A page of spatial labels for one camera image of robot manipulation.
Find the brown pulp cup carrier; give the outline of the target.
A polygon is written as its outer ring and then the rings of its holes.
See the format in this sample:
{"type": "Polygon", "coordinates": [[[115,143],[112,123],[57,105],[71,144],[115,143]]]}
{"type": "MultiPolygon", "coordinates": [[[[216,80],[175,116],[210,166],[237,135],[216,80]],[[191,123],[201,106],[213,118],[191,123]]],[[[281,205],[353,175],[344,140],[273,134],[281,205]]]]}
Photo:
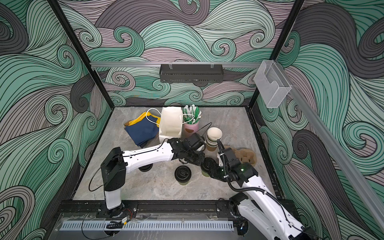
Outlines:
{"type": "Polygon", "coordinates": [[[224,146],[225,149],[230,148],[234,151],[235,156],[242,162],[242,163],[250,163],[253,167],[257,164],[257,156],[256,153],[250,149],[236,149],[234,147],[230,146],[224,146]]]}

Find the white paper takeout bag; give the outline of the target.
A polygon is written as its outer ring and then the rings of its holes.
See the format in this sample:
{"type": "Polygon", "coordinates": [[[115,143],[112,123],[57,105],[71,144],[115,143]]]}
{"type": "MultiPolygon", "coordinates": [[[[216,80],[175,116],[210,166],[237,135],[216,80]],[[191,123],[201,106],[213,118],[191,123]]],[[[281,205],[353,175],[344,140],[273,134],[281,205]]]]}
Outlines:
{"type": "Polygon", "coordinates": [[[169,140],[181,137],[183,125],[183,111],[181,107],[163,107],[161,112],[155,108],[150,108],[146,112],[147,119],[148,112],[150,110],[156,110],[159,114],[161,114],[159,123],[151,121],[159,127],[159,141],[161,143],[165,139],[169,140]]]}

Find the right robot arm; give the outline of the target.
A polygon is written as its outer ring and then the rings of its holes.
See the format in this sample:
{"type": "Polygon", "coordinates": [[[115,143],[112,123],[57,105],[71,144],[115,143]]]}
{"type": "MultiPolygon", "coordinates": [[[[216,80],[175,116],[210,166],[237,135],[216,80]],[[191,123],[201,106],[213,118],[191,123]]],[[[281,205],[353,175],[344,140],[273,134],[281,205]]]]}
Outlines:
{"type": "Polygon", "coordinates": [[[265,186],[256,169],[242,163],[220,140],[218,156],[223,165],[210,176],[226,182],[235,195],[235,213],[252,223],[268,240],[320,240],[311,227],[305,227],[265,186]]]}

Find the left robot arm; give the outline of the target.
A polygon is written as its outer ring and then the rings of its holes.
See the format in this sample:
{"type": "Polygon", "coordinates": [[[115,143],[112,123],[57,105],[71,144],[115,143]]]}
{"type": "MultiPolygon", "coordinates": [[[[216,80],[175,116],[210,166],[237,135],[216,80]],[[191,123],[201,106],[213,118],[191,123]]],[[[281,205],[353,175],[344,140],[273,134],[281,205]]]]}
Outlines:
{"type": "Polygon", "coordinates": [[[157,146],[123,151],[120,147],[110,151],[101,164],[103,190],[106,207],[115,210],[121,207],[121,188],[125,185],[126,174],[160,162],[183,160],[200,166],[205,158],[205,139],[197,133],[187,138],[165,139],[157,146]]]}

